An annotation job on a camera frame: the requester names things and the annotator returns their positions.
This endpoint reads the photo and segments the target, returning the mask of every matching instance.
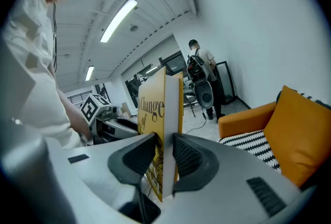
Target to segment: white floor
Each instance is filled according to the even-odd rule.
[[[239,101],[236,100],[232,102],[231,104],[227,106],[222,106],[222,113],[225,115],[233,114],[241,111],[245,111],[247,108]],[[184,118],[183,118],[183,133],[187,133],[192,128],[199,128],[205,123],[205,119],[202,115],[202,109],[200,106],[196,105],[193,107],[193,111],[195,114],[195,117],[193,116],[192,110],[190,107],[184,108]],[[206,114],[206,110],[204,109],[203,112],[206,115],[207,121],[206,124],[200,128],[200,129],[194,129],[190,131],[188,134],[209,139],[212,141],[218,141],[219,139],[219,133],[218,133],[218,124],[216,123],[216,115],[214,111],[214,119],[208,120],[208,116]],[[160,202],[157,196],[154,194],[153,190],[149,193],[151,189],[150,184],[148,183],[146,177],[142,179],[142,191],[144,194],[148,195],[148,198],[151,199],[155,204],[158,205],[158,207],[161,209],[161,211],[164,211],[167,209],[167,207],[171,204],[172,196],[169,196],[163,200],[163,202]]]

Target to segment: person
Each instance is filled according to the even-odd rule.
[[[209,71],[209,77],[208,77],[208,81],[210,82],[210,85],[212,86],[212,90],[213,90],[213,96],[214,96],[214,108],[215,108],[215,112],[216,112],[216,121],[218,121],[218,119],[222,116],[225,116],[224,114],[221,113],[221,87],[219,84],[219,81],[217,80],[217,78],[215,77],[213,70],[216,67],[216,62],[214,60],[214,56],[211,54],[211,52],[207,49],[202,49],[199,46],[199,43],[195,40],[192,39],[191,41],[189,41],[188,43],[189,47],[190,47],[190,53],[189,56],[193,56],[195,55],[195,52],[197,49],[197,56],[199,56],[203,62],[205,63],[206,67],[208,68]],[[209,120],[213,120],[213,107],[210,107],[206,110],[207,115],[208,115],[208,119]]]
[[[47,17],[48,6],[55,2],[57,0],[17,0],[9,12],[2,42],[16,66],[10,73],[12,81],[20,79],[26,83],[19,92],[11,89],[7,94],[16,94],[12,109],[22,124],[39,129],[45,137],[58,139],[64,148],[73,148],[82,145],[77,132],[88,140],[91,134],[81,111],[56,83],[55,37]]]

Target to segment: black and white striped blanket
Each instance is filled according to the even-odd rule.
[[[246,150],[281,173],[279,163],[264,136],[263,130],[219,139],[218,143]]]

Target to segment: fluorescent light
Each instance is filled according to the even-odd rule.
[[[147,71],[145,74],[150,73],[151,71],[155,70],[157,67],[150,69],[149,71]]]
[[[104,31],[103,36],[100,40],[102,43],[107,43],[109,38],[112,36],[113,32],[116,30],[116,28],[119,26],[121,21],[125,18],[125,16],[134,8],[135,5],[137,5],[137,1],[135,0],[128,0],[124,5],[121,7],[121,9],[118,11],[114,19],[110,22],[108,25],[106,31]]]
[[[90,67],[88,68],[88,71],[87,71],[87,74],[86,74],[85,81],[89,81],[89,79],[91,78],[91,75],[92,75],[93,70],[94,70],[94,66],[90,66]]]

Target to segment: book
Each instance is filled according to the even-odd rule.
[[[146,176],[160,201],[172,194],[177,181],[172,134],[182,132],[183,96],[183,74],[167,76],[165,67],[139,87],[138,133],[158,135],[155,157]]]

